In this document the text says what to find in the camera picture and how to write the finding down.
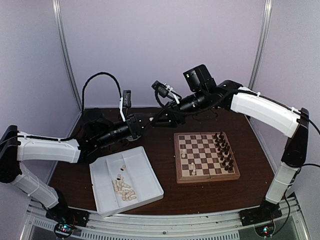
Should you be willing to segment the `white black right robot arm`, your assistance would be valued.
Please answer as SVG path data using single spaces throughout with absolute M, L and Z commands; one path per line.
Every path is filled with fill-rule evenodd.
M 259 207 L 251 209 L 259 220 L 268 220 L 278 209 L 290 184 L 307 157 L 309 139 L 309 111 L 288 107 L 254 92 L 242 84 L 225 80 L 216 84 L 204 64 L 183 73 L 192 95 L 163 104 L 165 113 L 175 124 L 186 116 L 197 115 L 212 108 L 244 114 L 283 133 L 288 139 L 281 163 Z

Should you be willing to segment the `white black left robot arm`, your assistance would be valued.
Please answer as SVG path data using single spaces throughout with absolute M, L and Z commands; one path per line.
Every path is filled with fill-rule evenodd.
M 114 123 L 98 114 L 83 122 L 82 137 L 71 139 L 30 135 L 11 125 L 0 143 L 0 180 L 38 200 L 61 222 L 72 218 L 71 209 L 56 189 L 26 168 L 24 161 L 89 165 L 96 209 L 105 215 L 158 201 L 163 198 L 164 191 L 143 147 L 102 155 L 105 147 L 122 140 L 138 139 L 148 121 L 131 114 Z

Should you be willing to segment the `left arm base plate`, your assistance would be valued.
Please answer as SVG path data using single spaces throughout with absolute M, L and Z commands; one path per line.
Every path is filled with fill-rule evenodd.
M 48 209 L 45 214 L 46 218 L 71 227 L 86 227 L 89 216 L 88 211 L 73 208 L 68 209 L 66 213 L 54 213 L 51 209 Z

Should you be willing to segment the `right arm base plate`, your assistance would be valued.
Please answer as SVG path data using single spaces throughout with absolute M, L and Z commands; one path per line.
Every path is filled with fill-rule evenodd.
M 244 209 L 239 212 L 239 217 L 243 227 L 249 225 L 256 225 L 264 222 L 270 222 L 282 216 L 283 214 L 279 207 L 265 208 L 259 206 Z

